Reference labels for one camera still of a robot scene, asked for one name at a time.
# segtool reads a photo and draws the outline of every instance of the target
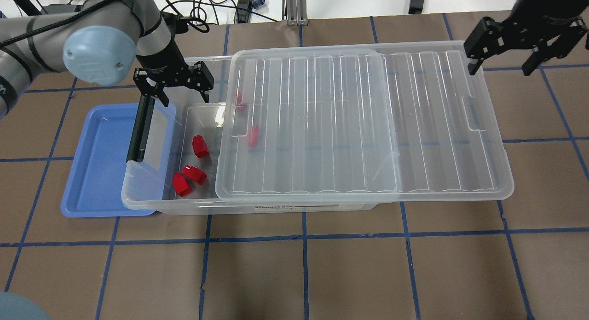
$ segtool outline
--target transparent lid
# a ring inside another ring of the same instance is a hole
[[[215,190],[227,202],[506,198],[482,72],[460,41],[241,51]]]

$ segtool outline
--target red plastic object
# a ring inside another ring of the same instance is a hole
[[[248,104],[243,102],[242,92],[237,92],[237,96],[235,98],[235,107],[240,111],[248,108]]]
[[[184,169],[182,169],[182,173],[189,179],[197,182],[198,185],[202,185],[207,177],[204,171],[191,165],[186,165]]]
[[[208,156],[208,146],[201,135],[192,138],[192,149],[199,159]]]
[[[250,139],[248,141],[248,145],[251,148],[255,148],[257,146],[257,141],[260,138],[260,128],[255,125],[252,127],[252,131],[250,132]]]
[[[174,186],[174,190],[178,194],[178,196],[186,196],[190,192],[192,192],[192,188],[188,185],[188,181],[182,175],[182,173],[175,173],[172,179],[172,185]]]

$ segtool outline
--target clear plastic storage bin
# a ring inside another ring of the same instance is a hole
[[[127,207],[171,215],[370,209],[513,192],[483,74],[468,75],[462,41],[251,50],[204,61],[215,77],[212,103],[166,89],[174,108],[154,116],[145,160],[127,163]],[[210,158],[194,156],[199,134]],[[180,198],[171,175],[187,164],[208,179]]]

